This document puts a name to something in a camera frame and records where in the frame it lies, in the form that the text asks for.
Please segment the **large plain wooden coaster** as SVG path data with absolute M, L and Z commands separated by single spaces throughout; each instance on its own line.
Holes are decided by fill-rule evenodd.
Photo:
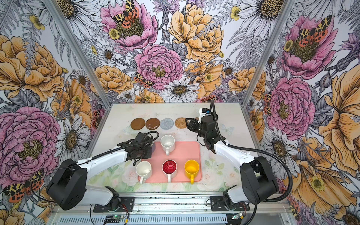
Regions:
M 144 128 L 145 124 L 146 122 L 143 118 L 136 118 L 131 121 L 130 127 L 133 130 L 141 130 L 142 128 Z

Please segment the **tan rattan round coaster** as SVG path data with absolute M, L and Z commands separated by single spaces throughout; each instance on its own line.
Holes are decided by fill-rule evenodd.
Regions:
M 185 118 L 180 117 L 175 120 L 175 126 L 179 129 L 185 129 L 187 128 Z

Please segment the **scratched dark wooden coaster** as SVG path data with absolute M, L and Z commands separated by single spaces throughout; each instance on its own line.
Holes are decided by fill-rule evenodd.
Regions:
M 145 126 L 148 130 L 156 130 L 160 126 L 160 120 L 157 118 L 150 118 L 146 121 Z

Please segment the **white speckled mug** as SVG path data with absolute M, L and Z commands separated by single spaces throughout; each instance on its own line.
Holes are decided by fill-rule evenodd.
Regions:
M 160 144 L 165 154 L 169 156 L 175 149 L 175 138 L 172 135 L 164 135 L 160 140 Z

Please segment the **grey woven round coaster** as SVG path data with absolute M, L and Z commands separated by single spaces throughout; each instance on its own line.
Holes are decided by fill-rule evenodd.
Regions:
M 170 118 L 165 118 L 160 122 L 160 127 L 163 130 L 170 130 L 174 126 L 174 121 Z

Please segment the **lavender mug white inside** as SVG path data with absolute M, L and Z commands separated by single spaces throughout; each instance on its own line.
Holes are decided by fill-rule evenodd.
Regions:
M 156 149 L 156 145 L 155 145 L 155 143 L 153 142 L 153 143 L 151 144 L 151 151 L 154 152 L 155 149 Z

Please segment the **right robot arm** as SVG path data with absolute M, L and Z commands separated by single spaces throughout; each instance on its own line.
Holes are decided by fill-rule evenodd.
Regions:
M 246 150 L 231 145 L 218 131 L 214 115 L 203 115 L 198 120 L 185 119 L 188 130 L 203 138 L 205 147 L 214 154 L 222 156 L 238 167 L 241 184 L 223 192 L 225 205 L 231 209 L 237 203 L 276 202 L 270 197 L 279 191 L 274 174 L 265 157 L 255 157 Z

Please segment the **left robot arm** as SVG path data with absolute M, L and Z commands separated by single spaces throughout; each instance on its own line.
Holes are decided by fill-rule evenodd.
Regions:
M 91 186 L 88 181 L 117 164 L 127 161 L 136 164 L 151 158 L 158 138 L 157 131 L 139 132 L 134 139 L 121 142 L 104 153 L 79 161 L 67 159 L 57 169 L 46 193 L 65 211 L 78 205 L 98 205 L 114 212 L 121 205 L 120 194 L 109 186 Z

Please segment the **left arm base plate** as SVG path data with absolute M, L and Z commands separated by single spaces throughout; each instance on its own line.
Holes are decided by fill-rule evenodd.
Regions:
M 119 197 L 115 201 L 115 204 L 109 203 L 106 206 L 95 205 L 93 212 L 105 213 L 105 212 L 132 212 L 135 205 L 134 197 Z

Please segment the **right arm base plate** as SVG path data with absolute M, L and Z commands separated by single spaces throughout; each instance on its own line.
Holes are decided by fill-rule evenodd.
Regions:
M 246 202 L 231 203 L 230 199 L 224 196 L 211 196 L 210 207 L 212 212 L 245 212 L 250 210 L 250 206 Z

